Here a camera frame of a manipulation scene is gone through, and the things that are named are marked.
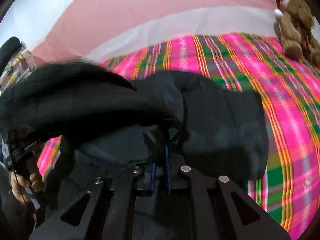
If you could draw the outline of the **person's left hand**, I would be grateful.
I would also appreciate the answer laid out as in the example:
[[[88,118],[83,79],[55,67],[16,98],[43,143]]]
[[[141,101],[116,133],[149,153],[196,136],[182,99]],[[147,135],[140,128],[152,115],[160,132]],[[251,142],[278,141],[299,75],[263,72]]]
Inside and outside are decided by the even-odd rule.
[[[44,189],[44,182],[36,161],[33,159],[28,160],[27,168],[30,173],[29,178],[25,178],[15,171],[10,174],[12,194],[23,206],[27,206],[31,202],[25,191],[26,187],[33,189],[36,193]]]

